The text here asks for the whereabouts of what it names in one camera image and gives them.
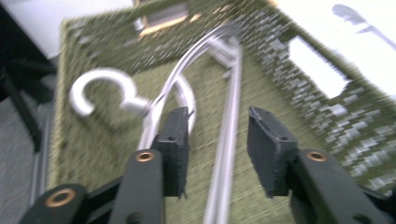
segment hanger hook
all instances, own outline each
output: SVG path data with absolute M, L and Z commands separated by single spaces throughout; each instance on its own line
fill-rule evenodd
M 120 108 L 145 116 L 150 109 L 150 101 L 141 97 L 136 97 L 136 85 L 126 73 L 114 68 L 97 68 L 84 73 L 73 84 L 69 92 L 69 100 L 74 110 L 82 117 L 89 116 L 94 105 L 84 94 L 85 87 L 95 80 L 106 80 L 117 84 L 120 87 L 122 101 Z

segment curved white hook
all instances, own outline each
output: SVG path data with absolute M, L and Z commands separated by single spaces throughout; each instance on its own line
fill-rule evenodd
M 69 92 L 71 106 L 82 117 L 89 116 L 93 110 L 93 104 L 84 94 L 85 87 L 95 80 L 107 80 L 116 83 L 121 90 L 122 102 L 120 108 L 144 116 L 150 108 L 150 102 L 136 97 L 136 85 L 124 72 L 114 68 L 97 68 L 84 73 L 73 84 Z

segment gray floor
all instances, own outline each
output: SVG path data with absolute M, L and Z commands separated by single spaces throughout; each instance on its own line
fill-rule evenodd
M 55 76 L 43 82 L 53 89 Z M 22 96 L 35 115 L 35 101 Z M 33 144 L 8 98 L 0 103 L 0 224 L 18 223 L 28 208 L 32 164 Z

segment green basket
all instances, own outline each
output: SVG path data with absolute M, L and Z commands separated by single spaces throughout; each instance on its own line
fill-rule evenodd
M 178 3 L 187 3 L 182 22 L 139 36 L 134 21 Z M 49 157 L 49 187 L 80 183 L 96 189 L 121 176 L 136 150 L 142 119 L 120 111 L 120 93 L 108 83 L 87 89 L 96 109 L 80 118 L 68 103 L 74 81 L 96 67 L 131 76 L 138 93 L 154 99 L 177 60 L 212 28 L 235 21 L 243 30 L 244 63 L 230 223 L 291 223 L 289 199 L 265 198 L 247 154 L 248 108 L 273 112 L 299 139 L 300 148 L 325 149 L 355 180 L 387 193 L 396 179 L 395 103 L 377 91 L 359 70 L 264 0 L 149 1 L 94 17 L 65 21 Z M 288 42 L 299 35 L 351 82 L 331 100 L 289 60 Z M 203 55 L 183 73 L 197 99 L 191 134 L 188 199 L 165 200 L 168 223 L 202 223 L 225 102 L 225 70 Z M 171 98 L 164 117 L 177 106 Z

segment brass screw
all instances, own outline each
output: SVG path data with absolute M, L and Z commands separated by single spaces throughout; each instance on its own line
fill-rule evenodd
M 65 194 L 66 197 L 60 201 L 56 200 L 61 194 Z M 70 203 L 76 197 L 76 192 L 73 189 L 60 189 L 53 193 L 49 198 L 46 200 L 47 207 L 60 207 L 67 203 Z
M 151 161 L 154 158 L 154 154 L 151 152 L 142 152 L 136 156 L 137 161 Z
M 308 157 L 309 159 L 311 159 L 313 161 L 326 161 L 327 160 L 327 157 L 323 153 L 316 152 L 316 151 L 309 152 L 308 154 L 306 154 L 306 157 Z

